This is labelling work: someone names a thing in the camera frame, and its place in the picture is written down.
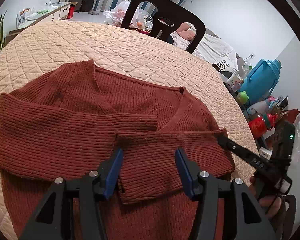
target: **green frog figurine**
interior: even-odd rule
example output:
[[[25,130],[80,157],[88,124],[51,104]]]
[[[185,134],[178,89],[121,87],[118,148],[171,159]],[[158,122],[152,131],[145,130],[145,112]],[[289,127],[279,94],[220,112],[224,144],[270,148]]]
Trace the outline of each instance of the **green frog figurine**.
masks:
[[[238,93],[237,99],[240,101],[240,103],[245,104],[246,102],[248,102],[249,96],[245,91],[242,91]]]

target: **blue thermos flask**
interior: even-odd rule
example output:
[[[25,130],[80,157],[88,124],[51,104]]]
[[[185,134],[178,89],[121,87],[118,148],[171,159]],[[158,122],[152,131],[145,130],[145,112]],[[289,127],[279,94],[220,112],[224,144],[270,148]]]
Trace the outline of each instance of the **blue thermos flask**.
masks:
[[[279,82],[281,62],[279,60],[260,60],[248,74],[240,91],[245,91],[249,96],[246,106],[252,106],[260,98],[269,92],[265,98],[271,95],[275,85]]]

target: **folded sweater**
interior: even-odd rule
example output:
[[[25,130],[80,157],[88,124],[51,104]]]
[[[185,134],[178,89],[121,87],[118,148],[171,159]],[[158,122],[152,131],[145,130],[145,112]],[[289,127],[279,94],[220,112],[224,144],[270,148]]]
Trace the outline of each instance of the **folded sweater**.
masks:
[[[183,147],[214,176],[229,174],[234,163],[218,134],[226,130],[185,88],[136,80],[92,60],[64,64],[3,93],[2,190],[17,236],[51,181],[96,170],[119,146],[119,191],[101,205],[108,238],[187,239],[197,204],[182,192],[174,150]],[[80,239],[76,201],[74,210]]]

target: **small white box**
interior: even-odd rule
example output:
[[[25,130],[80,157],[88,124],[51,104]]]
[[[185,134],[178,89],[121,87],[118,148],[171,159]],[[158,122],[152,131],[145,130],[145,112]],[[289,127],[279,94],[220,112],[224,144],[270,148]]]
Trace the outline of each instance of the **small white box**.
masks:
[[[272,151],[269,151],[266,148],[261,147],[259,149],[259,154],[260,154],[260,156],[266,158],[267,160],[270,160],[271,155],[272,155]]]

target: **snake plant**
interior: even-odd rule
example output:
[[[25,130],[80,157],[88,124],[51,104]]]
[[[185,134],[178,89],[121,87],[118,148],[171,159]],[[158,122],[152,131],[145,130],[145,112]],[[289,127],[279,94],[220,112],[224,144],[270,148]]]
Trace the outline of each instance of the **snake plant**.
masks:
[[[7,11],[4,13],[3,17],[2,14],[0,16],[0,51],[6,46],[6,35],[3,34],[3,19],[6,13]]]

